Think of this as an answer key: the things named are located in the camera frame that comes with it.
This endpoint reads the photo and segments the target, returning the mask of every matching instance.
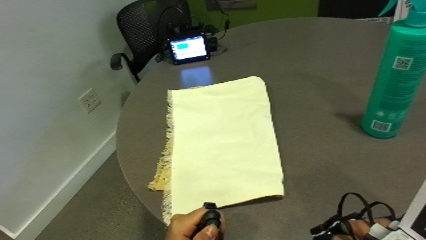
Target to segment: black cable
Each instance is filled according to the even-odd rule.
[[[221,28],[222,28],[223,18],[225,18],[225,15],[222,14],[222,17],[221,17],[221,23],[219,23],[219,25],[218,25],[218,29],[221,29]]]
[[[217,40],[221,40],[225,37],[227,29],[229,29],[229,25],[230,25],[230,21],[229,21],[229,18],[227,18],[226,21],[225,21],[225,32],[223,32],[222,36]]]
[[[222,21],[223,21],[223,16],[226,16],[225,27],[223,27],[223,34],[222,34],[222,36],[217,39],[217,40],[221,40],[221,39],[225,37],[226,32],[227,32],[227,29],[229,29],[229,27],[230,27],[230,20],[229,20],[229,14],[225,13],[221,4],[218,3],[217,0],[214,0],[214,2],[215,2],[215,5],[218,6],[218,9],[219,9],[219,11],[221,11],[221,14],[222,14],[221,25],[222,25]]]

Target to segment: small monitor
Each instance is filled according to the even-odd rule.
[[[426,240],[426,181],[402,218],[399,228],[415,240]]]
[[[173,64],[210,59],[206,38],[202,33],[185,33],[167,40]]]

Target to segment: spray bottle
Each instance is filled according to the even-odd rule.
[[[398,0],[390,0],[380,15]],[[407,18],[390,28],[362,129],[377,138],[394,137],[426,71],[426,0],[411,0]]]

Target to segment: electrical outlet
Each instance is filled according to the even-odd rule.
[[[101,99],[97,97],[92,88],[78,97],[77,100],[86,113],[90,113],[101,104]]]

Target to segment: round table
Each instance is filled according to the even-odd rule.
[[[310,239],[310,227],[350,191],[406,211],[426,176],[424,87],[395,138],[375,139],[359,128],[387,32],[386,25],[345,19],[259,22],[229,30],[227,51],[211,60],[158,64],[130,94],[117,128],[125,179],[158,219],[162,195],[146,185],[165,146],[166,90],[253,75],[267,87],[286,195],[225,208],[226,238]],[[351,201],[347,212],[358,209]]]

